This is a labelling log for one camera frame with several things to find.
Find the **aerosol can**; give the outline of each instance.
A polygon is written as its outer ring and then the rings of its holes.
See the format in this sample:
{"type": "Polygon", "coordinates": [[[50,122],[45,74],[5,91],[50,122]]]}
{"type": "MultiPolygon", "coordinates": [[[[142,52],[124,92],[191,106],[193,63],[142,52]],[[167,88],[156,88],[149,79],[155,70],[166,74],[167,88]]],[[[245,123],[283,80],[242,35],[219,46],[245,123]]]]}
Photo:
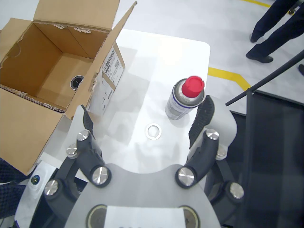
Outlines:
{"type": "Polygon", "coordinates": [[[170,119],[180,119],[204,99],[204,81],[197,76],[178,81],[171,92],[165,112],[170,119]]]}

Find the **red spray can cap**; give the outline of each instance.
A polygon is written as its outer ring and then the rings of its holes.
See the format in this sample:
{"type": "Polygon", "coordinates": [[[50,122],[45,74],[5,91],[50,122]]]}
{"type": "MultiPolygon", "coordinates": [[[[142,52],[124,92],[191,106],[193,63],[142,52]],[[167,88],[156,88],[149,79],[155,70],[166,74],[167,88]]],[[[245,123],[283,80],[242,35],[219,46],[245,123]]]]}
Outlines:
{"type": "Polygon", "coordinates": [[[205,87],[204,81],[197,76],[191,76],[186,79],[181,87],[181,91],[186,97],[197,97],[205,87]]]}

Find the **white table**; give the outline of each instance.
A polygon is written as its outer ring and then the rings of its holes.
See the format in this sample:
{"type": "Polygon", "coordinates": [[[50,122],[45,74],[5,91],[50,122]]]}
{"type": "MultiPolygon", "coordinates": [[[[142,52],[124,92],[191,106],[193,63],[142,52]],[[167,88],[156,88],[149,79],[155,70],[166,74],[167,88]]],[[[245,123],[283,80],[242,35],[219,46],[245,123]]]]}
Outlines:
{"type": "MultiPolygon", "coordinates": [[[[95,122],[93,129],[103,159],[135,173],[184,164],[196,110],[180,120],[170,120],[164,108],[173,85],[180,79],[197,75],[206,84],[210,46],[126,29],[117,44],[126,68],[101,121],[95,122]],[[145,134],[151,123],[161,127],[157,140],[150,140],[145,134]]],[[[41,160],[60,167],[66,154],[59,150],[69,125],[67,118],[60,121],[41,160]]]]}

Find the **sticker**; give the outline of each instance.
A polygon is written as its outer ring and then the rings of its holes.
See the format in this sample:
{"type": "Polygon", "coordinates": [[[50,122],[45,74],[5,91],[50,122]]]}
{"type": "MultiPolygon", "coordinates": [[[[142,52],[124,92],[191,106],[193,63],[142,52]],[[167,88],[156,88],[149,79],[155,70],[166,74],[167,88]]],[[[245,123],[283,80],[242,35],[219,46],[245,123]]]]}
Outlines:
{"type": "Polygon", "coordinates": [[[102,64],[102,71],[116,87],[124,69],[113,47],[102,64]]]}
{"type": "Polygon", "coordinates": [[[104,228],[186,228],[182,208],[108,206],[104,228]]]}
{"type": "Polygon", "coordinates": [[[102,73],[100,73],[100,76],[97,76],[97,84],[94,88],[94,93],[91,98],[90,105],[88,107],[88,111],[96,115],[103,115],[114,92],[112,87],[107,83],[107,81],[103,77],[102,79],[99,79],[99,77],[101,76],[102,73]]]}
{"type": "Polygon", "coordinates": [[[165,108],[165,112],[168,117],[171,119],[179,119],[183,115],[186,115],[189,113],[193,108],[185,108],[181,105],[179,105],[173,98],[173,93],[171,92],[171,95],[169,97],[168,103],[165,108]]]}

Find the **silver bolt head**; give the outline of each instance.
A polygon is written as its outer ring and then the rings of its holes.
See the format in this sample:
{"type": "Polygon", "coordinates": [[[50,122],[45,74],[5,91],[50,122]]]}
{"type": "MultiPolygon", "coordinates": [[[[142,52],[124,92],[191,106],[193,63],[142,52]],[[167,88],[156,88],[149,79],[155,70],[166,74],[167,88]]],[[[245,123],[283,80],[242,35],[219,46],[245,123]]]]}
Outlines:
{"type": "Polygon", "coordinates": [[[69,145],[68,148],[66,149],[66,153],[69,156],[76,155],[77,154],[77,145],[75,143],[69,145]]]}
{"type": "Polygon", "coordinates": [[[212,140],[218,140],[218,138],[219,138],[219,133],[212,128],[206,130],[206,135],[207,135],[207,137],[209,137],[212,140]]]}
{"type": "Polygon", "coordinates": [[[58,190],[58,182],[56,180],[50,180],[44,187],[44,193],[47,196],[52,196],[58,190]]]}
{"type": "Polygon", "coordinates": [[[77,134],[77,140],[78,141],[86,140],[89,135],[90,135],[90,132],[85,129],[77,134]]]}
{"type": "Polygon", "coordinates": [[[182,167],[178,170],[178,179],[183,185],[191,186],[194,183],[195,177],[189,168],[182,167]]]}
{"type": "Polygon", "coordinates": [[[222,146],[218,146],[217,154],[218,157],[224,157],[227,155],[226,150],[222,146]]]}
{"type": "Polygon", "coordinates": [[[95,184],[102,185],[108,180],[108,177],[108,169],[106,167],[101,166],[93,172],[92,180],[95,184]]]}
{"type": "Polygon", "coordinates": [[[230,193],[236,199],[241,199],[244,196],[244,189],[238,183],[233,182],[230,186],[230,193]]]}

